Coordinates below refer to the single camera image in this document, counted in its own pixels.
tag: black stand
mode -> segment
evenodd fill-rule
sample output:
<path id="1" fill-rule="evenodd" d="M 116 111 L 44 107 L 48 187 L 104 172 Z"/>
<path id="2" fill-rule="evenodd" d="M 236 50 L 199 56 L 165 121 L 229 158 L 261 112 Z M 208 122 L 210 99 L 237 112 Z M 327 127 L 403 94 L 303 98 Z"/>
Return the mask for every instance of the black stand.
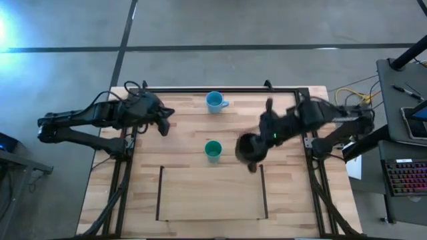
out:
<path id="1" fill-rule="evenodd" d="M 411 60 L 413 60 L 415 57 L 417 57 L 419 54 L 421 54 L 424 50 L 427 49 L 427 35 L 424 36 L 419 42 L 415 43 L 411 48 L 406 50 L 400 57 L 398 57 L 396 60 L 391 62 L 389 60 L 389 64 L 391 68 L 393 68 L 396 71 L 403 71 L 403 67 L 409 63 Z"/>
<path id="2" fill-rule="evenodd" d="M 17 174 L 17 180 L 12 186 L 12 202 L 10 203 L 0 225 L 0 239 L 4 239 L 7 233 L 7 228 L 9 227 L 17 208 L 17 204 L 20 201 L 21 194 L 23 190 L 26 189 L 25 187 L 30 181 L 32 172 L 34 170 L 39 170 L 42 171 L 43 174 L 49 175 L 52 173 L 53 167 L 2 150 L 0 150 L 0 164 L 6 166 L 7 171 L 14 171 Z"/>

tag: green cup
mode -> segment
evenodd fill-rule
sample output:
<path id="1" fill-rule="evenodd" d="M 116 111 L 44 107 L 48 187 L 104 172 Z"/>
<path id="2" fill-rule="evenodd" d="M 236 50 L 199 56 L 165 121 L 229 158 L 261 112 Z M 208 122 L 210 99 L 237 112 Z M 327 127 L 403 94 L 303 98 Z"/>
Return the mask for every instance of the green cup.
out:
<path id="1" fill-rule="evenodd" d="M 208 141 L 205 145 L 205 154 L 210 163 L 219 163 L 222 146 L 219 141 Z"/>

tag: concrete floor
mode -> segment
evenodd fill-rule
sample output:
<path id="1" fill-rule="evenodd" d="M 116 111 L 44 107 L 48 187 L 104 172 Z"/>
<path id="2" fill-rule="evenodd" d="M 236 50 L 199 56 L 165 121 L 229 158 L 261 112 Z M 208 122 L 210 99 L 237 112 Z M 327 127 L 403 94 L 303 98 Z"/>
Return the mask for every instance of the concrete floor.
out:
<path id="1" fill-rule="evenodd" d="M 118 47 L 130 5 L 131 0 L 0 1 L 0 49 Z M 415 0 L 139 0 L 128 45 L 413 43 L 426 34 L 426 23 Z M 151 86 L 261 85 L 270 79 L 274 85 L 333 89 L 375 75 L 375 60 L 403 51 L 133 52 L 125 54 L 118 85 L 144 79 Z M 25 192 L 8 239 L 75 233 L 93 150 L 40 143 L 36 120 L 89 104 L 109 88 L 116 59 L 117 52 L 0 53 L 0 94 L 8 99 L 0 106 L 0 132 L 22 141 L 35 160 L 55 166 L 36 192 Z M 368 93 L 376 81 L 352 88 Z M 374 99 L 380 102 L 380 96 Z M 384 109 L 376 112 L 380 127 L 386 123 Z M 421 239 L 427 232 L 423 226 L 380 223 L 385 209 L 379 195 L 354 192 L 354 197 L 370 236 Z"/>

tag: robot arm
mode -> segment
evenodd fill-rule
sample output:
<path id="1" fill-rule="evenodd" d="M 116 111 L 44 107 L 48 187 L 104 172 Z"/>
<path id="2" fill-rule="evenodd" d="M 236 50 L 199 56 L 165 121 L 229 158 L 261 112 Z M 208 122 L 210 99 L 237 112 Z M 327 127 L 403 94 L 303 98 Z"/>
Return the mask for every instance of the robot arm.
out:
<path id="1" fill-rule="evenodd" d="M 48 113 L 38 119 L 40 141 L 44 143 L 70 141 L 95 150 L 104 150 L 112 157 L 123 157 L 127 145 L 124 138 L 104 139 L 72 130 L 70 127 L 93 125 L 125 129 L 156 123 L 160 134 L 166 136 L 169 131 L 167 118 L 175 112 L 165 107 L 156 95 L 145 89 L 139 89 L 137 93 L 129 92 L 127 99 L 94 102 L 83 110 Z"/>
<path id="2" fill-rule="evenodd" d="M 260 116 L 260 134 L 246 133 L 236 144 L 236 157 L 256 171 L 256 163 L 264 160 L 268 149 L 280 146 L 284 141 L 302 133 L 315 131 L 327 123 L 343 123 L 341 127 L 323 139 L 314 139 L 314 157 L 324 158 L 332 147 L 350 137 L 356 140 L 369 134 L 373 128 L 374 112 L 366 105 L 334 106 L 323 99 L 304 99 L 279 117 L 272 110 L 273 100 L 266 102 L 266 111 Z"/>

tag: keyboard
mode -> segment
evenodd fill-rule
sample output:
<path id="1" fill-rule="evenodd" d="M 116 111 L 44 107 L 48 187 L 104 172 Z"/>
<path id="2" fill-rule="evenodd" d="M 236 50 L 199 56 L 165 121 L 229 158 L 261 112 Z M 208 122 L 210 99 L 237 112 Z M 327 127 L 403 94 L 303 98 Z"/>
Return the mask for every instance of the keyboard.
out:
<path id="1" fill-rule="evenodd" d="M 392 196 L 427 195 L 427 159 L 389 159 L 381 164 Z"/>

